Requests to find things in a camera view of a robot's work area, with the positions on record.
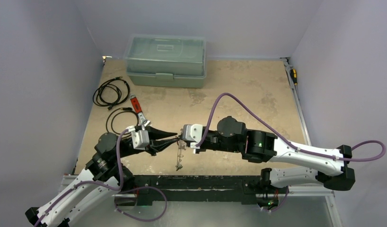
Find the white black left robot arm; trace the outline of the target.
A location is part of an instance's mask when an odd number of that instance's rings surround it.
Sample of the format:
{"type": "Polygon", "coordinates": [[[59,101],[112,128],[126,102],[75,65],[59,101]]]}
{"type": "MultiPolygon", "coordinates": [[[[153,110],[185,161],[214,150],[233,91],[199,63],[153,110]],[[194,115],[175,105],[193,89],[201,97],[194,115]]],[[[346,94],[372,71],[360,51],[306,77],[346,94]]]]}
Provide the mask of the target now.
{"type": "Polygon", "coordinates": [[[118,193],[139,193],[152,187],[138,183],[121,159],[147,152],[155,156],[177,142],[176,133],[151,126],[129,126],[121,134],[100,136],[95,154],[80,174],[57,196],[41,207],[31,207],[26,218],[35,227],[69,227],[83,212],[118,193]]]}

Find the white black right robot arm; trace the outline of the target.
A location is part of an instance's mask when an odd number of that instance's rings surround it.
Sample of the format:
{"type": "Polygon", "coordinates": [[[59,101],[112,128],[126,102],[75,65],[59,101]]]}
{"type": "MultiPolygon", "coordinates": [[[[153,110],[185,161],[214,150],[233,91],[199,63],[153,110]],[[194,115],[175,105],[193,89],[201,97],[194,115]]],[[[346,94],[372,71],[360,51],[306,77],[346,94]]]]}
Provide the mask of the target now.
{"type": "Polygon", "coordinates": [[[318,148],[285,142],[281,137],[259,130],[250,130],[246,124],[228,116],[220,120],[216,131],[206,131],[201,124],[186,124],[182,140],[196,154],[206,151],[239,153],[251,163],[282,162],[295,168],[263,169],[258,180],[263,192],[296,184],[321,184],[335,191],[348,191],[355,183],[355,173],[348,167],[347,158],[352,149],[347,145],[338,148],[318,148]]]}

